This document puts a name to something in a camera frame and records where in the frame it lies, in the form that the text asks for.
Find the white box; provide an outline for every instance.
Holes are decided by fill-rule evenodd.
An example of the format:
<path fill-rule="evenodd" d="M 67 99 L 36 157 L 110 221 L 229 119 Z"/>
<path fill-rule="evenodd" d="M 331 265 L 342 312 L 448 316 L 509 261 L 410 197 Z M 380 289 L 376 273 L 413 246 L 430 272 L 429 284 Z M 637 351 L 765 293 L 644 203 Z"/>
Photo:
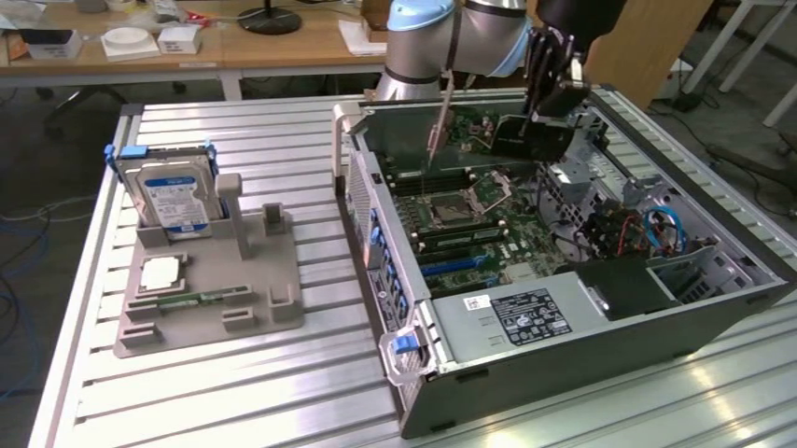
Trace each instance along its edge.
<path fill-rule="evenodd" d="M 102 48 L 111 63 L 161 56 L 153 35 L 138 28 L 118 28 L 107 32 L 102 36 Z"/>
<path fill-rule="evenodd" d="M 23 40 L 28 44 L 30 57 L 36 60 L 75 59 L 83 47 L 76 30 L 26 30 Z"/>
<path fill-rule="evenodd" d="M 661 84 L 657 97 L 655 100 L 675 100 L 680 94 L 681 86 L 687 84 L 687 79 L 693 73 L 695 68 L 681 61 L 676 60 L 673 67 L 671 68 L 671 74 Z"/>
<path fill-rule="evenodd" d="M 199 28 L 195 26 L 167 28 L 158 37 L 158 46 L 165 54 L 198 54 L 201 45 Z"/>

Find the blue hard drive label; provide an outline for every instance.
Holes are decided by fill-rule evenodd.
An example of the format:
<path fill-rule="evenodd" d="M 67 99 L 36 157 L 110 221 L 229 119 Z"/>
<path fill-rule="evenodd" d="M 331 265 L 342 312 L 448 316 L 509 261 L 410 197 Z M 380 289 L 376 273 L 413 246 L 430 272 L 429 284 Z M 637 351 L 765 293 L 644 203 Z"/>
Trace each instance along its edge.
<path fill-rule="evenodd" d="M 548 289 L 494 299 L 492 305 L 514 345 L 534 343 L 573 331 Z"/>
<path fill-rule="evenodd" d="M 195 197 L 198 188 L 197 179 L 189 175 L 145 180 L 150 203 L 167 231 L 201 231 L 209 227 L 205 204 Z"/>

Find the sticker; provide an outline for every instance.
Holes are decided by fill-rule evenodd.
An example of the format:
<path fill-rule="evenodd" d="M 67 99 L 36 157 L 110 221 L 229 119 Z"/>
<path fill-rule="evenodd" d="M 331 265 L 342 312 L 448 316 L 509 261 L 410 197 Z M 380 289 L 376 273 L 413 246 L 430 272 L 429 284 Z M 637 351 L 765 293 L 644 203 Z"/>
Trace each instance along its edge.
<path fill-rule="evenodd" d="M 167 231 L 199 231 L 209 226 L 205 204 L 195 197 L 197 179 L 189 175 L 145 180 L 147 195 Z"/>
<path fill-rule="evenodd" d="M 492 301 L 510 342 L 525 345 L 573 331 L 548 289 L 537 289 Z"/>
<path fill-rule="evenodd" d="M 405 177 L 418 177 L 421 175 L 424 175 L 422 171 L 405 171 L 404 173 L 397 174 L 400 179 L 404 179 Z"/>
<path fill-rule="evenodd" d="M 179 68 L 213 68 L 217 63 L 181 63 Z"/>
<path fill-rule="evenodd" d="M 478 231 L 477 233 L 473 234 L 473 238 L 474 238 L 474 240 L 481 240 L 482 238 L 493 238 L 493 237 L 498 236 L 500 232 L 501 232 L 501 229 L 490 229 L 488 231 Z"/>
<path fill-rule="evenodd" d="M 469 243 L 472 241 L 472 239 L 473 239 L 472 236 L 466 236 L 464 238 L 454 238 L 453 240 L 438 241 L 437 246 L 442 247 L 445 245 L 460 245 L 462 243 Z"/>
<path fill-rule="evenodd" d="M 484 296 L 466 297 L 462 301 L 465 301 L 465 307 L 469 311 L 481 310 L 482 308 L 492 306 L 490 296 L 488 294 Z"/>

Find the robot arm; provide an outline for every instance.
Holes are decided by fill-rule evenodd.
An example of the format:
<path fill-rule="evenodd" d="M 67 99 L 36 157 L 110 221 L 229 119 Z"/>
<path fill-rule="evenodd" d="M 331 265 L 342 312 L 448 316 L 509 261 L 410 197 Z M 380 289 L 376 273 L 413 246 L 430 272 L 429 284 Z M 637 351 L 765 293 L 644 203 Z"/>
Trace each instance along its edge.
<path fill-rule="evenodd" d="M 434 98 L 446 70 L 509 76 L 526 56 L 525 114 L 562 117 L 589 94 L 584 76 L 594 40 L 626 0 L 540 0 L 545 26 L 532 29 L 525 0 L 394 0 L 381 100 Z"/>
<path fill-rule="evenodd" d="M 624 6 L 625 0 L 540 0 L 545 25 L 532 31 L 526 58 L 529 119 L 564 117 L 586 98 L 589 49 L 614 29 Z"/>

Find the red cable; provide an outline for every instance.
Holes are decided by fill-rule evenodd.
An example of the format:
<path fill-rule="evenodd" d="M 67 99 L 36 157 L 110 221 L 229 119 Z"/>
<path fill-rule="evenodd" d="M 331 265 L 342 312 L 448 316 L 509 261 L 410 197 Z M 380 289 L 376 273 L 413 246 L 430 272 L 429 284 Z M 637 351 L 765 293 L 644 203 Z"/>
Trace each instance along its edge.
<path fill-rule="evenodd" d="M 628 217 L 625 219 L 625 221 L 622 222 L 622 231 L 621 231 L 621 242 L 618 243 L 618 256 L 622 255 L 622 242 L 625 241 L 625 230 L 628 228 L 628 223 L 632 222 L 632 219 L 635 218 L 635 216 L 632 215 L 630 217 Z"/>

